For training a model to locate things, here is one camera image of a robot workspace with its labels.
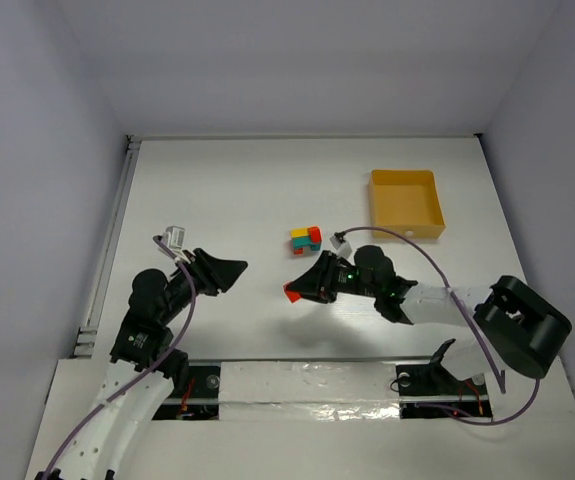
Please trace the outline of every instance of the small white part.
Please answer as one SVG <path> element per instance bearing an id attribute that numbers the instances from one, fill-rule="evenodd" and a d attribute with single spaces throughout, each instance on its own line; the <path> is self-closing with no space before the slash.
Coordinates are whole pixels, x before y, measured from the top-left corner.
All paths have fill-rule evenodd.
<path id="1" fill-rule="evenodd" d="M 91 343 L 93 344 L 96 341 L 96 331 L 89 332 L 89 333 L 80 333 L 78 338 L 76 339 L 76 343 Z"/>
<path id="2" fill-rule="evenodd" d="M 349 258 L 352 252 L 350 243 L 347 240 L 340 240 L 336 235 L 332 235 L 329 240 L 336 249 L 336 254 L 342 258 Z"/>
<path id="3" fill-rule="evenodd" d="M 471 377 L 471 381 L 474 383 L 474 385 L 480 387 L 485 383 L 485 376 L 482 374 L 474 375 L 473 377 Z"/>
<path id="4" fill-rule="evenodd" d="M 185 229 L 172 225 L 167 227 L 161 236 L 163 244 L 177 255 L 182 255 Z"/>
<path id="5" fill-rule="evenodd" d="M 94 344 L 93 343 L 83 343 L 78 344 L 74 347 L 74 357 L 91 357 L 94 353 Z"/>

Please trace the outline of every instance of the red wire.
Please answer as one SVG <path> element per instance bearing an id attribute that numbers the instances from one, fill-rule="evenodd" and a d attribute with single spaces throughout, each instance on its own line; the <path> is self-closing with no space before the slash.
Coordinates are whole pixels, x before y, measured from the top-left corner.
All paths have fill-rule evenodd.
<path id="1" fill-rule="evenodd" d="M 180 402 L 180 411 L 178 412 L 178 414 L 176 416 L 180 416 L 183 413 L 185 413 L 185 407 L 186 407 L 186 403 L 187 403 L 187 399 L 189 398 L 189 396 L 191 395 L 191 391 L 194 388 L 194 382 L 195 379 L 192 378 L 189 381 L 189 386 L 187 387 L 187 391 L 185 392 L 185 394 L 183 395 L 182 401 Z"/>
<path id="2" fill-rule="evenodd" d="M 467 385 L 467 387 L 469 387 L 469 389 L 473 390 L 473 392 L 476 394 L 476 400 L 478 400 L 478 411 L 482 415 L 483 414 L 483 404 L 480 401 L 480 393 L 478 393 L 478 390 L 476 389 L 476 387 L 474 387 L 474 385 L 469 380 L 465 381 L 465 385 Z"/>

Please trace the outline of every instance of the white plastic part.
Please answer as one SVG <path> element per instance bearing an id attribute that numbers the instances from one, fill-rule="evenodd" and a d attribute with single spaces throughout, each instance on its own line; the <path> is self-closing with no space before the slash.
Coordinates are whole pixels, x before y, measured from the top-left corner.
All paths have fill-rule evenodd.
<path id="1" fill-rule="evenodd" d="M 454 292 L 463 302 L 467 312 L 474 314 L 474 307 L 485 301 L 490 290 L 485 287 L 455 288 Z M 418 284 L 409 289 L 401 310 L 414 325 L 441 323 L 445 325 L 467 326 L 449 292 L 444 287 Z"/>
<path id="2" fill-rule="evenodd" d="M 221 420 L 400 418 L 391 362 L 223 362 L 220 378 Z"/>
<path id="3" fill-rule="evenodd" d="M 110 364 L 91 409 L 132 380 L 138 372 L 124 361 Z M 107 470 L 120 467 L 131 452 L 142 429 L 174 386 L 160 372 L 153 372 L 125 395 L 107 403 L 105 408 L 72 441 L 57 464 L 65 480 L 103 480 Z"/>
<path id="4" fill-rule="evenodd" d="M 347 240 L 340 240 L 336 235 L 332 235 L 329 240 L 336 249 L 336 254 L 342 258 L 349 258 L 352 252 L 351 244 Z"/>
<path id="5" fill-rule="evenodd" d="M 162 234 L 162 242 L 174 253 L 180 255 L 183 251 L 185 229 L 172 225 L 167 227 Z"/>

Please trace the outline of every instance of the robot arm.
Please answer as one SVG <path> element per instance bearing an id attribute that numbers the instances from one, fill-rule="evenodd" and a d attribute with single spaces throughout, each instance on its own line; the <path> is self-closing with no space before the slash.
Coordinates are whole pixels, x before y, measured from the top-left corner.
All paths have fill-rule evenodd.
<path id="1" fill-rule="evenodd" d="M 247 262 L 221 260 L 197 248 L 185 250 L 183 262 L 196 293 L 227 292 L 247 268 Z M 122 460 L 129 458 L 160 404 L 187 388 L 188 356 L 173 350 L 154 370 L 128 388 L 134 378 L 165 355 L 173 334 L 167 325 L 191 302 L 189 282 L 175 272 L 145 270 L 132 282 L 129 310 L 122 321 L 111 361 L 90 413 L 55 468 L 36 480 L 113 480 Z M 107 399 L 118 396 L 111 402 Z"/>
<path id="2" fill-rule="evenodd" d="M 352 265 L 331 251 L 323 251 L 307 272 L 284 286 L 285 293 L 292 302 L 303 298 L 331 303 L 338 293 L 372 297 L 375 309 L 392 323 L 462 325 L 451 292 L 397 275 L 380 247 L 360 247 L 354 262 Z M 571 331 L 564 315 L 511 276 L 502 276 L 492 285 L 491 293 L 481 288 L 456 292 L 507 366 L 529 378 L 544 378 Z M 472 347 L 451 342 L 440 352 L 439 361 L 457 379 L 483 373 L 486 368 L 479 361 L 480 347 Z M 463 356 L 477 358 L 461 361 Z"/>

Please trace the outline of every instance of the red block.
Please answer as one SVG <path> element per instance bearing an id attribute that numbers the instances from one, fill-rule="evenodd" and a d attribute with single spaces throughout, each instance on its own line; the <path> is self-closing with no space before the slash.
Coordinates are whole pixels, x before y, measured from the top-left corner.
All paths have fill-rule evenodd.
<path id="1" fill-rule="evenodd" d="M 314 243 L 322 243 L 323 241 L 323 237 L 320 234 L 320 228 L 318 227 L 309 227 L 307 229 L 307 232 L 309 233 L 309 238 L 311 239 L 312 242 Z"/>
<path id="2" fill-rule="evenodd" d="M 290 292 L 289 290 L 287 290 L 287 285 L 289 285 L 289 283 L 283 285 L 283 290 L 285 291 L 285 295 L 287 295 L 289 301 L 291 303 L 294 303 L 296 300 L 300 300 L 301 299 L 300 293 Z"/>

